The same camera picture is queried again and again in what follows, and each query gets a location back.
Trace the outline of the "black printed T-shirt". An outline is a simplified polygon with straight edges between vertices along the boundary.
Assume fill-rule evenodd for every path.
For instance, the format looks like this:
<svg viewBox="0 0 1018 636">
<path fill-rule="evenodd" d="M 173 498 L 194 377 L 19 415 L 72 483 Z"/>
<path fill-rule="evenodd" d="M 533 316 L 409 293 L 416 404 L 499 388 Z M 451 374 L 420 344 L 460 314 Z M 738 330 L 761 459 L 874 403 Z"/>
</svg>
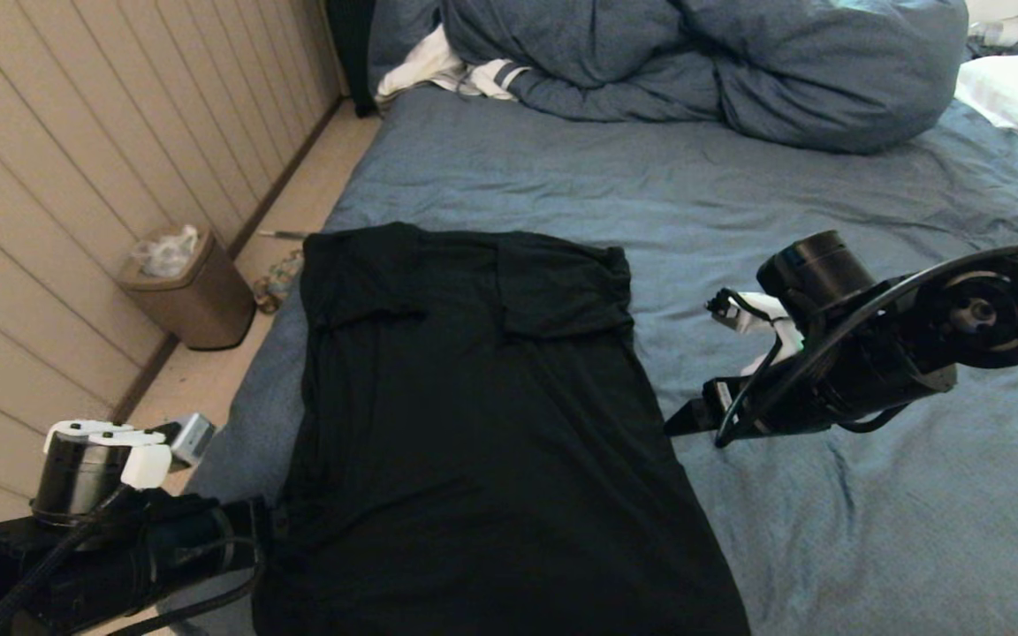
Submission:
<svg viewBox="0 0 1018 636">
<path fill-rule="evenodd" d="M 625 251 L 312 235 L 258 636 L 750 636 L 634 351 Z"/>
</svg>

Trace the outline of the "white left wrist joint cover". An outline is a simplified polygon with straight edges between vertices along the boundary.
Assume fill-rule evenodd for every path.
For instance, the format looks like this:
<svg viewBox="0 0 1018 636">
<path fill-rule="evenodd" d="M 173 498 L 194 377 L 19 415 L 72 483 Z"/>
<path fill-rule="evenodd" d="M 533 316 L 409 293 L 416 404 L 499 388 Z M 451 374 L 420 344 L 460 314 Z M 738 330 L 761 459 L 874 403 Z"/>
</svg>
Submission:
<svg viewBox="0 0 1018 636">
<path fill-rule="evenodd" d="M 46 456 L 51 455 L 57 435 L 84 442 L 89 447 L 130 450 L 121 468 L 120 482 L 136 490 L 161 487 L 172 464 L 171 446 L 162 432 L 148 432 L 108 421 L 60 421 L 46 433 L 42 448 Z"/>
</svg>

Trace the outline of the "blue bed sheet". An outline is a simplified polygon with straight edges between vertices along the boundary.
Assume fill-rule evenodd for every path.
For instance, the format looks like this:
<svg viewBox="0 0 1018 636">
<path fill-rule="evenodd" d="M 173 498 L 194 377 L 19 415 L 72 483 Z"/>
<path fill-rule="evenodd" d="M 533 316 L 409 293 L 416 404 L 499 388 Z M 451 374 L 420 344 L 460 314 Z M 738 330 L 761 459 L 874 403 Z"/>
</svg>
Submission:
<svg viewBox="0 0 1018 636">
<path fill-rule="evenodd" d="M 634 351 L 663 419 L 760 357 L 703 303 L 780 248 L 840 232 L 876 279 L 1018 243 L 1018 134 L 954 101 L 876 155 L 751 140 L 715 122 L 573 122 L 437 86 L 404 93 L 322 234 L 406 223 L 625 251 Z M 303 420 L 300 281 L 188 488 L 280 504 Z M 1018 633 L 1018 367 L 962 369 L 884 429 L 670 439 L 769 636 Z M 175 625 L 258 636 L 252 601 Z"/>
</svg>

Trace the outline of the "brown trash bin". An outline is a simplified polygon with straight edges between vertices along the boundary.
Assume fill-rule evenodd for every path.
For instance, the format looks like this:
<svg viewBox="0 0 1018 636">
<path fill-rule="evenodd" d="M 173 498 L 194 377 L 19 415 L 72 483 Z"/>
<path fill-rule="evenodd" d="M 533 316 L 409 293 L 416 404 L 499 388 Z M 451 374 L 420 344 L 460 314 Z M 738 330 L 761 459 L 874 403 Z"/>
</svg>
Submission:
<svg viewBox="0 0 1018 636">
<path fill-rule="evenodd" d="M 181 275 L 145 276 L 129 254 L 118 272 L 118 286 L 142 313 L 187 349 L 234 349 L 257 314 L 254 295 L 214 232 L 195 228 L 201 233 L 195 257 Z"/>
</svg>

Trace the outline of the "patterned cloth item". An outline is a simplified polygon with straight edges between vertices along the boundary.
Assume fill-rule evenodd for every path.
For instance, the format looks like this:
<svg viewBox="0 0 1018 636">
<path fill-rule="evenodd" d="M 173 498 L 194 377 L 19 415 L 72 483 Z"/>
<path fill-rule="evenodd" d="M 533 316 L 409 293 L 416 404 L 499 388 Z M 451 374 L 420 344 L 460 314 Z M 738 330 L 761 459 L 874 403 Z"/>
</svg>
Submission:
<svg viewBox="0 0 1018 636">
<path fill-rule="evenodd" d="M 254 305 L 260 314 L 277 313 L 287 301 L 294 279 L 304 265 L 304 253 L 300 249 L 291 251 L 286 257 L 271 265 L 265 275 L 254 279 L 251 285 Z"/>
</svg>

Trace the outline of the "clear plastic bin bag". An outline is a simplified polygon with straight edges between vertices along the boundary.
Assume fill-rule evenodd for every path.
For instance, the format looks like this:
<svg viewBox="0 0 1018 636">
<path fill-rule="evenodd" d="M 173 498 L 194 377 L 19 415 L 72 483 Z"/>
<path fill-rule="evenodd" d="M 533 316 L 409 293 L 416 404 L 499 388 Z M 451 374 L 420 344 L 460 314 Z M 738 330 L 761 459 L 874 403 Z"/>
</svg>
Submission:
<svg viewBox="0 0 1018 636">
<path fill-rule="evenodd" d="M 131 249 L 130 258 L 142 274 L 153 278 L 173 278 L 181 275 L 194 261 L 201 233 L 191 224 L 165 228 L 145 238 Z"/>
</svg>

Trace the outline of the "blue bunched duvet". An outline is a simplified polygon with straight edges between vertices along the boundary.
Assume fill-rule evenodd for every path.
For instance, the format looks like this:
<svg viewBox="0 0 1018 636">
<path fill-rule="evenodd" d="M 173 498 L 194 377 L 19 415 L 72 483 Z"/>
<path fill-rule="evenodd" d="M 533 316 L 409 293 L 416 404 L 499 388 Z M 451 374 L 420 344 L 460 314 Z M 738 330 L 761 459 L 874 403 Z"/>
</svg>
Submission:
<svg viewBox="0 0 1018 636">
<path fill-rule="evenodd" d="M 866 155 L 948 109 L 967 19 L 964 0 L 378 0 L 367 85 L 444 25 L 468 64 L 529 65 L 512 102 L 554 117 Z"/>
</svg>

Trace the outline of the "white striped garment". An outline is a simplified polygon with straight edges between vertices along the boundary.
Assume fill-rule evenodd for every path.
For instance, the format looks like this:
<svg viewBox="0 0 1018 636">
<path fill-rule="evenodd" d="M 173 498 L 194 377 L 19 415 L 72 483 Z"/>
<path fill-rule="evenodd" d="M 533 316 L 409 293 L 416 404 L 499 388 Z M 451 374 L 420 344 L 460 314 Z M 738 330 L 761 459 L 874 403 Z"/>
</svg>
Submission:
<svg viewBox="0 0 1018 636">
<path fill-rule="evenodd" d="M 510 86 L 529 70 L 529 65 L 509 59 L 468 64 L 453 51 L 444 25 L 439 25 L 415 45 L 401 64 L 383 76 L 373 97 L 376 104 L 383 106 L 409 89 L 435 85 L 465 97 L 516 101 Z"/>
</svg>

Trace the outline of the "black bedside furniture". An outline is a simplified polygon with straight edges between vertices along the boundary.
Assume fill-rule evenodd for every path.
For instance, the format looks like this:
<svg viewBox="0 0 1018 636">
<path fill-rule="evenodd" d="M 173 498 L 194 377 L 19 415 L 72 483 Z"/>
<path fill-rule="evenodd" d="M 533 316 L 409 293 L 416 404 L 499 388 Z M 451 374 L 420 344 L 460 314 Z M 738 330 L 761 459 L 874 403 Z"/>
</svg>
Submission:
<svg viewBox="0 0 1018 636">
<path fill-rule="evenodd" d="M 328 20 L 355 116 L 364 119 L 376 112 L 376 102 L 367 85 L 367 53 L 376 0 L 319 0 L 319 3 Z"/>
</svg>

